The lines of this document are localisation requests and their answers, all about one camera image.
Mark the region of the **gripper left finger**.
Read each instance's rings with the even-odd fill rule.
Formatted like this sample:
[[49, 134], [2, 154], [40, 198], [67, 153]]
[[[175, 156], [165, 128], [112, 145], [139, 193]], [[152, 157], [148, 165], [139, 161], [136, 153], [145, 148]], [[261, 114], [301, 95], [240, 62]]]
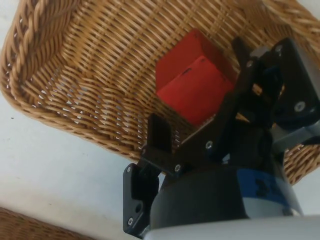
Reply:
[[218, 114], [172, 150], [168, 122], [148, 118], [138, 163], [123, 173], [123, 231], [142, 237], [155, 229], [235, 219], [235, 169], [223, 166], [235, 115]]

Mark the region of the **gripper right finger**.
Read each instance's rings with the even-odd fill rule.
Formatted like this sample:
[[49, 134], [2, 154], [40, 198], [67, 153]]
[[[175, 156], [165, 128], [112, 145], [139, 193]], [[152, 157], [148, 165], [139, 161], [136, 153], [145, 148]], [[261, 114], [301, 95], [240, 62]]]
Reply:
[[317, 121], [317, 66], [291, 38], [261, 56], [250, 56], [236, 37], [232, 48], [240, 65], [234, 89], [222, 103], [222, 122], [241, 113], [254, 125], [310, 125]]

